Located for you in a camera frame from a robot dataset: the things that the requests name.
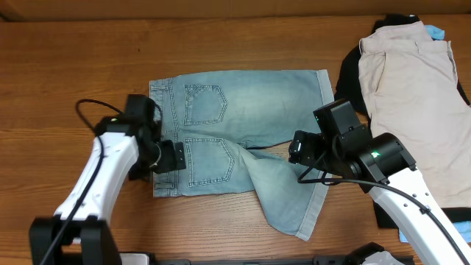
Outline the light blue denim shorts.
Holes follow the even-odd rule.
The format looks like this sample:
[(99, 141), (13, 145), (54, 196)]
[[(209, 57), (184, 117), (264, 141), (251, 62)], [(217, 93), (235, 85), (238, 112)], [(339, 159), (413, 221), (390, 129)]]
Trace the light blue denim shorts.
[(156, 197), (255, 191), (267, 222), (308, 240), (327, 187), (300, 184), (321, 172), (269, 148), (298, 130), (319, 132), (315, 109), (333, 101), (325, 70), (209, 71), (152, 80), (149, 95), (166, 140), (183, 144), (185, 168), (153, 177)]

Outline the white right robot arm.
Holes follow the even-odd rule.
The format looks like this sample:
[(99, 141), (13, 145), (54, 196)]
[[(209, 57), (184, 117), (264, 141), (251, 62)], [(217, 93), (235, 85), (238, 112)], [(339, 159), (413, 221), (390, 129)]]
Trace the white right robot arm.
[(469, 264), (470, 246), (438, 206), (408, 150), (364, 127), (344, 134), (296, 131), (291, 163), (318, 169), (318, 183), (355, 183), (398, 226), (424, 264)]

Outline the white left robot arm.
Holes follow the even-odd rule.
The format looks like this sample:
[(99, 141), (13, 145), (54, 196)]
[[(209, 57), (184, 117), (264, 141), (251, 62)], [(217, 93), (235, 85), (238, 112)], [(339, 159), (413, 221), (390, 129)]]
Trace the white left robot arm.
[(29, 229), (34, 264), (155, 263), (147, 252), (120, 252), (109, 222), (125, 180), (186, 168), (183, 143), (158, 141), (156, 127), (151, 118), (118, 115), (93, 128), (93, 150), (72, 192)]

